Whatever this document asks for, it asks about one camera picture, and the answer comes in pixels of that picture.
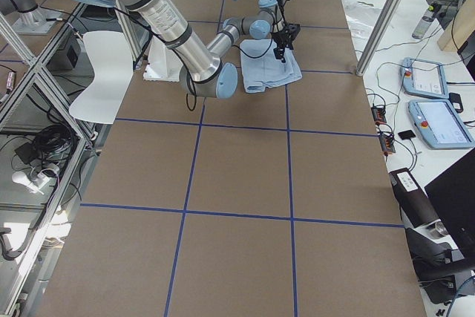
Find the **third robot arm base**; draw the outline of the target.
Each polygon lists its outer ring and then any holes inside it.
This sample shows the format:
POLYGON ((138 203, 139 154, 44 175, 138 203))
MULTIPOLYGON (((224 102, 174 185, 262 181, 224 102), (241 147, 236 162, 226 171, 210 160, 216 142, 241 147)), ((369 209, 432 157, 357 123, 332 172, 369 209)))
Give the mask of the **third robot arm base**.
POLYGON ((1 13, 19 14, 12 28, 22 35, 46 35, 57 22, 64 20, 62 12, 42 9, 36 0, 1 0, 1 13))

